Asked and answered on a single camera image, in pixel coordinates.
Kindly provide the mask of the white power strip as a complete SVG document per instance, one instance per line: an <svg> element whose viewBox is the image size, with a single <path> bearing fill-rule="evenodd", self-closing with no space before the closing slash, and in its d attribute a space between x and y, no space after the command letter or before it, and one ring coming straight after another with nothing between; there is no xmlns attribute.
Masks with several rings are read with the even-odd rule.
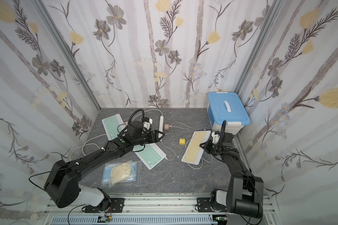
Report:
<svg viewBox="0 0 338 225"><path fill-rule="evenodd" d="M164 116L160 116L160 121L159 121L159 131L163 132L163 126L164 126Z"/></svg>

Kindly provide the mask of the yellow wireless keyboard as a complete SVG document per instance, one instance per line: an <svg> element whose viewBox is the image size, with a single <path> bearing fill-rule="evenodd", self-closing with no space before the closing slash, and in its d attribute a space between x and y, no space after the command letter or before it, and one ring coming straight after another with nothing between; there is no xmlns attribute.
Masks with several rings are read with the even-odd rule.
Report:
<svg viewBox="0 0 338 225"><path fill-rule="evenodd" d="M210 135L211 131L195 131L186 147L181 161L187 164L198 165L204 153L201 144L208 141Z"/></svg>

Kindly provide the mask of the green wireless keyboard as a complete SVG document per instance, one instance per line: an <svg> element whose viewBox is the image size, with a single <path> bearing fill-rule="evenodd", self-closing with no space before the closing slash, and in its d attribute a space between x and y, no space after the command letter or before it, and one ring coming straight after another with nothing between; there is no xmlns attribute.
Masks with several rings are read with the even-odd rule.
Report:
<svg viewBox="0 0 338 225"><path fill-rule="evenodd" d="M146 144L145 146L134 146L133 152L135 152L135 154L149 170L153 169L163 159L166 158L166 154L155 143Z"/></svg>
<svg viewBox="0 0 338 225"><path fill-rule="evenodd" d="M109 141L115 139L126 126L120 114L102 119L101 122Z"/></svg>

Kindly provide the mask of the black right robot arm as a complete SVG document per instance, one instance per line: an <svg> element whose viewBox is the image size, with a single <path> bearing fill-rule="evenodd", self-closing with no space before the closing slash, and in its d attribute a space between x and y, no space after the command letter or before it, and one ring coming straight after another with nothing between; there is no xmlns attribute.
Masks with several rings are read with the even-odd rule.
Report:
<svg viewBox="0 0 338 225"><path fill-rule="evenodd" d="M252 174L235 148L233 134L212 132L200 147L213 157L220 157L229 169L228 190L214 189L207 205L214 212L226 211L242 217L263 218L263 180Z"/></svg>

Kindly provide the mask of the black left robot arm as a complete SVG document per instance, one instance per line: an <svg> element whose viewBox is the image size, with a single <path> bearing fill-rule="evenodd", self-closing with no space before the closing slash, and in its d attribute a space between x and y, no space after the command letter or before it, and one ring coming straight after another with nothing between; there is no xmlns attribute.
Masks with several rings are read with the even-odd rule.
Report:
<svg viewBox="0 0 338 225"><path fill-rule="evenodd" d="M44 190L60 209L76 203L90 206L90 212L107 212L112 206L110 196L100 188L88 188L79 182L100 166L131 152L135 146L157 143L164 136L159 130L146 128L143 122L130 122L101 149L69 162L57 161Z"/></svg>

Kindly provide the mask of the yellow charger plug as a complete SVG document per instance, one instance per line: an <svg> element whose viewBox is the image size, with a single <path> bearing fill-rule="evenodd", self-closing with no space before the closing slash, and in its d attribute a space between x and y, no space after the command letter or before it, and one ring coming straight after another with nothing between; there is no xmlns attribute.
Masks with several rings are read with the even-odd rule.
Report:
<svg viewBox="0 0 338 225"><path fill-rule="evenodd" d="M185 145L186 144L186 139L185 138L180 138L179 139L179 144L180 145Z"/></svg>

